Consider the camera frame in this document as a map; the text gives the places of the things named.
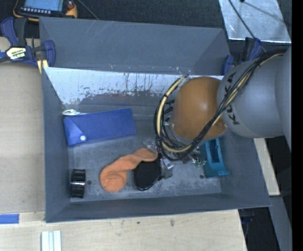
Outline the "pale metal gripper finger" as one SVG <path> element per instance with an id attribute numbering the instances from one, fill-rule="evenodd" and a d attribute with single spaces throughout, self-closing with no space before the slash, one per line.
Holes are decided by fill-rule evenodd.
<path id="1" fill-rule="evenodd" d="M 160 158 L 161 177 L 168 179 L 173 176 L 174 164 L 167 158 Z"/>
<path id="2" fill-rule="evenodd" d="M 151 152 L 158 152 L 158 147 L 156 145 L 155 139 L 146 139 L 143 141 L 143 145 Z"/>

